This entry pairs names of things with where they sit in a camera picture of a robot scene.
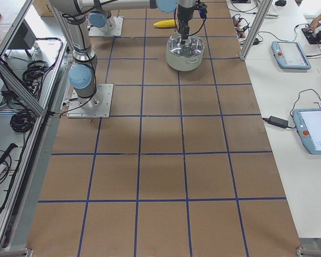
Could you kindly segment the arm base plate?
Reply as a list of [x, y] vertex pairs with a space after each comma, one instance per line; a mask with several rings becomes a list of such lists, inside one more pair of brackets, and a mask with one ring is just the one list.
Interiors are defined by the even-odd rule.
[[92, 98], [81, 98], [78, 89], [73, 90], [72, 97], [77, 98], [69, 105], [67, 118], [109, 118], [113, 94], [113, 84], [97, 84]]
[[123, 27], [124, 17], [110, 17], [106, 19], [102, 16], [90, 17], [91, 28], [90, 37], [120, 37]]

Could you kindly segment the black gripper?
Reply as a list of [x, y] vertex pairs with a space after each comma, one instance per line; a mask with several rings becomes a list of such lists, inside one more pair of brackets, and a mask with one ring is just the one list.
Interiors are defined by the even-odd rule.
[[[199, 12], [201, 19], [207, 17], [207, 5], [201, 1], [195, 0], [179, 0], [177, 7], [178, 19], [192, 19], [195, 11]], [[189, 26], [185, 26], [183, 21], [179, 21], [179, 33], [181, 35], [181, 45], [185, 44], [185, 40], [189, 37]]]

